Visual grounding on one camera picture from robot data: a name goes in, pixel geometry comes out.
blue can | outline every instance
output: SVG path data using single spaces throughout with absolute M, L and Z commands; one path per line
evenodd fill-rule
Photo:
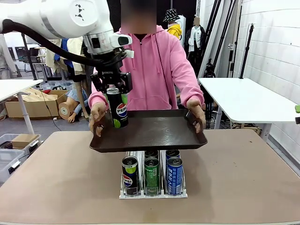
M 180 195 L 182 184 L 182 159 L 172 157 L 168 160 L 168 193 L 169 195 Z
M 177 157 L 180 158 L 180 152 L 178 150 L 167 150 L 165 151 L 165 180 L 168 181 L 168 160 L 169 158 Z

yellow clothing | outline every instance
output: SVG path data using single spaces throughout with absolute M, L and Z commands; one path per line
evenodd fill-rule
M 174 24 L 172 27 L 168 29 L 168 33 L 176 36 L 178 39 L 180 39 L 180 36 L 182 34 L 182 30 L 180 29 L 179 24 Z

hoodie drawstring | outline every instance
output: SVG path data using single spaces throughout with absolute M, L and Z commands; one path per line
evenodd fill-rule
M 129 48 L 131 48 L 131 50 L 134 51 L 134 49 L 133 49 L 133 41 L 132 41 L 132 44 L 129 45 Z M 132 68 L 135 69 L 135 58 L 134 57 L 131 59 L 131 63 L 132 63 Z
M 154 50 L 154 49 L 157 48 L 157 46 L 155 45 L 155 48 L 154 48 L 154 41 L 156 41 L 156 40 L 153 40 L 153 34 L 151 34 L 151 44 L 152 44 L 152 51 L 153 51 L 154 62 L 156 64 L 157 73 L 160 74 L 160 68 L 158 67 L 158 58 L 157 58 L 156 51 Z

brown tray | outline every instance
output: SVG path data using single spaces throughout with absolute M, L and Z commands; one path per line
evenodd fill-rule
M 207 143 L 202 130 L 196 134 L 196 119 L 188 110 L 128 111 L 129 124 L 119 129 L 109 116 L 94 126 L 90 147 L 98 152 L 198 149 Z M 104 127 L 101 137 L 97 126 Z

hoodie pocket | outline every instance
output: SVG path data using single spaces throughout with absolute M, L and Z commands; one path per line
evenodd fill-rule
M 146 110 L 146 102 L 144 98 L 132 98 L 127 104 L 127 109 L 129 111 L 134 110 Z
M 171 105 L 161 96 L 152 96 L 148 98 L 148 110 L 163 110 L 171 108 Z

